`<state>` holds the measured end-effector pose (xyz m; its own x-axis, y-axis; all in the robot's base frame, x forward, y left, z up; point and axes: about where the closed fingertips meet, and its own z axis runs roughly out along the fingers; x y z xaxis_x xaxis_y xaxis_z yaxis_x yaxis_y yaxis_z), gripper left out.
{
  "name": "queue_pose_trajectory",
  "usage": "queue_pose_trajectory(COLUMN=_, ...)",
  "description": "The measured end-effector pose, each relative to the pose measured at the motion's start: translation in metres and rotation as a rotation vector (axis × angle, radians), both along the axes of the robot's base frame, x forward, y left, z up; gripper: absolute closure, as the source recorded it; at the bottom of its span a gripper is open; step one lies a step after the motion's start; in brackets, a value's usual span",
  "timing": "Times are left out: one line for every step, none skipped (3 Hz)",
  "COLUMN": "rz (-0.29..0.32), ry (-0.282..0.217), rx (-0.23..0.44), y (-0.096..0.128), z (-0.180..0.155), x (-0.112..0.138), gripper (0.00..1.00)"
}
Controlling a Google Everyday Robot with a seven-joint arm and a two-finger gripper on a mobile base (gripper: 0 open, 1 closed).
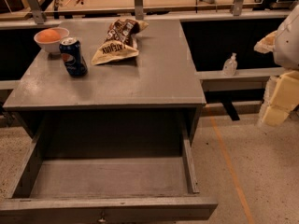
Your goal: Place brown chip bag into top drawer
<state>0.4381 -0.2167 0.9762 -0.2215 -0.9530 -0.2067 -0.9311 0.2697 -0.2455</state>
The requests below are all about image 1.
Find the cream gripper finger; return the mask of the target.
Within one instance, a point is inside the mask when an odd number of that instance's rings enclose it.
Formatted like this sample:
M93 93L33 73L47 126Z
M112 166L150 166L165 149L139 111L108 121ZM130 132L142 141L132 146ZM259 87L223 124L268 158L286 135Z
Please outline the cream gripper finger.
M260 127L277 127L299 106L299 72L271 76L266 83L259 112Z
M276 35L277 32L274 31L267 36L265 36L263 39L258 41L256 45L254 46L254 50L265 54L268 52L273 52L274 51L274 46L275 46L275 40L276 40Z

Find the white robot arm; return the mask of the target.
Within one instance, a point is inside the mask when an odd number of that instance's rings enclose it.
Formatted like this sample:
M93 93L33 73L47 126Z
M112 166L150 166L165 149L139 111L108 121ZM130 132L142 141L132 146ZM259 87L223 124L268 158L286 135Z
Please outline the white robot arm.
M272 52L275 64L285 69L267 81L259 113L260 127L277 127L299 106L299 5L276 31L257 42L254 50Z

